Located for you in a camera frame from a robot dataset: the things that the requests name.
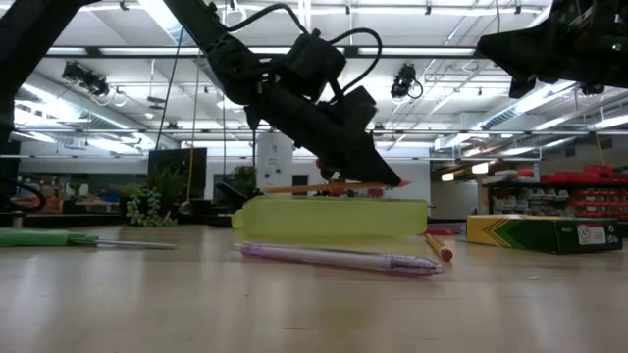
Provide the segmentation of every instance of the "shelf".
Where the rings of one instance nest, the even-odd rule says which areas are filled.
[[[552,183],[552,182],[517,182],[517,181],[499,181],[493,182],[489,184],[483,184],[482,187],[486,188],[628,188],[628,182],[591,182],[591,183],[582,183],[582,182],[562,182],[562,183]]]

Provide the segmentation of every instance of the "orange pencil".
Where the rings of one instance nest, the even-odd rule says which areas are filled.
[[[428,244],[430,244],[430,247],[432,248],[432,250],[434,250],[434,252],[437,253],[437,255],[439,255],[439,257],[443,261],[445,262],[451,261],[451,259],[453,258],[453,252],[451,250],[449,250],[444,245],[442,245],[432,235],[427,234],[427,233],[424,235],[425,235],[425,240],[428,242]]]

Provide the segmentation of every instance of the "wooden table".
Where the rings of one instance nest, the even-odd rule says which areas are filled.
[[[230,230],[97,230],[175,251],[0,249],[0,351],[626,352],[628,255],[447,241],[428,280],[242,260]]]

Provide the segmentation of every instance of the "ceiling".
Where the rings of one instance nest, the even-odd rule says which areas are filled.
[[[162,28],[160,19],[156,19],[154,11],[145,11],[146,4],[154,2],[159,1],[127,1],[130,9],[125,12],[118,7],[118,0],[101,1],[79,12],[55,46],[176,46],[171,36]],[[6,9],[10,3],[11,1],[0,0],[0,9]],[[224,8],[224,3],[219,3],[220,8]],[[250,17],[256,9],[272,3],[259,0],[236,1],[239,12],[228,13],[227,22],[233,25],[241,19],[242,13]],[[369,27],[380,34],[385,47],[411,47],[475,46],[484,34],[531,25],[540,12],[551,4],[551,0],[522,0],[524,11],[519,15],[514,13],[515,0],[501,0],[498,17],[495,14],[495,0],[433,0],[433,13],[430,16],[424,14],[425,1],[298,0],[287,3],[297,11],[308,28],[319,28],[324,38],[333,38],[350,28]],[[344,12],[344,7],[349,3],[351,15]],[[298,29],[282,11],[272,13],[235,34],[249,46],[286,47],[290,47],[298,35]],[[355,35],[350,42],[346,39],[340,45],[372,46],[374,42],[368,36]],[[104,108],[109,112],[139,126],[159,127],[163,112],[152,110],[152,103],[146,98],[149,95],[166,98],[175,60],[156,59],[152,65],[153,60],[146,58],[45,58],[37,66],[37,75],[89,98],[83,89],[69,86],[61,78],[68,61],[79,61],[85,67],[105,75],[110,85],[124,92],[124,95],[119,94],[113,100],[113,94],[97,99],[97,103],[106,105]],[[340,85],[361,74],[370,63],[371,59],[349,59],[340,77]],[[397,105],[391,99],[390,90],[393,76],[404,63],[411,63],[417,69],[418,80],[423,83],[425,94],[418,100]],[[361,84],[376,99],[379,109],[369,127],[384,124],[389,129],[460,129],[472,128],[499,109],[511,105],[514,101],[507,97],[509,82],[510,77],[487,60],[396,58],[382,59]],[[165,115],[166,124],[172,122],[182,128],[191,128],[192,120],[196,118],[198,128],[220,129],[226,126],[228,129],[243,129],[239,133],[227,134],[228,140],[246,141],[251,138],[246,127],[246,116],[241,108],[231,108],[230,102],[227,102],[226,109],[223,109],[223,95],[220,90],[199,71],[191,59],[178,60],[172,88]],[[612,96],[619,92],[620,90],[610,89],[606,94]],[[324,97],[331,97],[330,93],[326,92]],[[558,94],[555,99],[513,119],[513,122],[509,122],[508,129],[532,129],[539,122],[571,112],[575,109],[574,97],[572,90]],[[580,106],[586,106],[599,101],[600,97],[579,95],[577,99]],[[97,103],[85,99],[81,106],[89,110]],[[175,141],[189,141],[191,135],[176,134],[172,138]],[[222,133],[198,133],[195,138],[222,141],[224,136]],[[417,142],[417,148],[425,148],[425,142],[432,143],[438,136],[408,134],[401,137],[400,134],[385,134],[379,137],[383,142],[400,141],[400,138],[405,146],[408,142]],[[486,141],[475,139],[465,143],[469,142],[473,145]]]

